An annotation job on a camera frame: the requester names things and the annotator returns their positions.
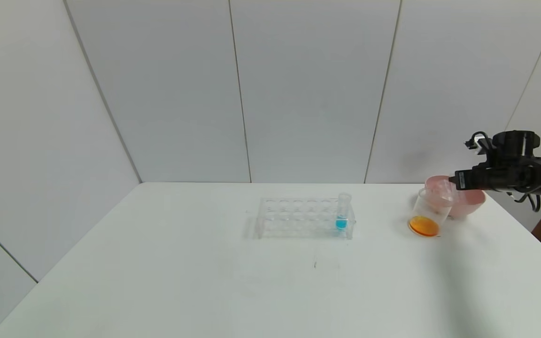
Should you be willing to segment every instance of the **clear plastic cup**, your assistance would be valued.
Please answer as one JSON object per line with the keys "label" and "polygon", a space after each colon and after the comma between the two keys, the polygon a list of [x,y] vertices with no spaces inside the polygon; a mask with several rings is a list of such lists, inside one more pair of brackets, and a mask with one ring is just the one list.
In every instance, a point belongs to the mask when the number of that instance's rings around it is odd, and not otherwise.
{"label": "clear plastic cup", "polygon": [[440,194],[426,188],[419,190],[412,209],[412,217],[408,220],[408,227],[417,235],[425,237],[438,235],[453,204],[451,194]]}

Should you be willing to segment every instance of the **pink bowl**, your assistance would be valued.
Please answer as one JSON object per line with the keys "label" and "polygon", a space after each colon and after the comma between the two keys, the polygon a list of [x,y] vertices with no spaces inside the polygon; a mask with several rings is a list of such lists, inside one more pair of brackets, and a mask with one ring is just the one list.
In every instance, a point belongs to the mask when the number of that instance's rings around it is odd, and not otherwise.
{"label": "pink bowl", "polygon": [[[448,176],[432,176],[425,181],[425,188],[428,190],[436,189],[443,180],[448,180]],[[467,216],[479,209],[485,201],[486,195],[481,190],[457,191],[457,199],[455,200],[449,215],[455,218]]]}

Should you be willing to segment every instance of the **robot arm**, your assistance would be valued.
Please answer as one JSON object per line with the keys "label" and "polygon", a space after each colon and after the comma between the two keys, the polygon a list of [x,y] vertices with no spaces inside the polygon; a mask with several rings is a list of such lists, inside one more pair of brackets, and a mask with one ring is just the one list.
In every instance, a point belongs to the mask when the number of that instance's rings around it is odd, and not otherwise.
{"label": "robot arm", "polygon": [[[459,170],[449,178],[458,190],[505,191],[509,195],[517,191],[523,194],[522,202],[529,198],[534,211],[538,211],[541,195],[541,158],[533,155],[539,147],[540,137],[530,131],[508,131],[494,135],[493,139],[483,132],[476,132],[464,143],[469,149],[485,154],[485,162],[468,170]],[[537,207],[531,194],[537,195]]]}

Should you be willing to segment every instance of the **cable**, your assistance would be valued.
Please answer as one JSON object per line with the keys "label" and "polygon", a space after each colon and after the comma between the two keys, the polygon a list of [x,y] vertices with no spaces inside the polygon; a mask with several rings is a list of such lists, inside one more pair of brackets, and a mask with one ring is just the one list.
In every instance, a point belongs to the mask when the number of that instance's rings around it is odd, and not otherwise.
{"label": "cable", "polygon": [[516,203],[523,203],[524,201],[526,201],[526,199],[529,199],[530,204],[532,205],[532,211],[533,212],[540,211],[541,197],[539,195],[535,195],[535,202],[534,202],[532,195],[530,195],[530,193],[528,192],[523,194],[523,196],[520,199],[515,199],[515,196],[513,196],[513,193],[510,191],[507,191],[506,194],[511,196],[513,198],[513,201],[515,201]]}
{"label": "cable", "polygon": [[[494,149],[494,148],[492,147],[492,143],[491,143],[490,141],[488,141],[489,137],[487,137],[487,134],[484,133],[484,132],[479,131],[479,132],[473,133],[473,135],[471,135],[471,140],[472,140],[472,141],[475,141],[475,137],[476,137],[477,135],[483,136],[483,138],[484,138],[485,141],[487,142],[487,145],[489,146],[490,150],[493,150],[493,149]],[[485,151],[487,151],[487,150],[483,147],[483,145],[482,145],[481,143],[479,143],[479,146],[481,146],[481,148],[483,148]]]}
{"label": "cable", "polygon": [[530,200],[530,204],[532,205],[532,211],[535,211],[535,203],[534,203],[534,201],[533,201],[532,196],[531,196],[531,195],[528,195],[528,198],[529,198],[529,200]]}
{"label": "cable", "polygon": [[535,207],[535,212],[538,212],[540,211],[540,207],[541,207],[541,197],[539,195],[535,195],[535,203],[537,204],[537,206]]}

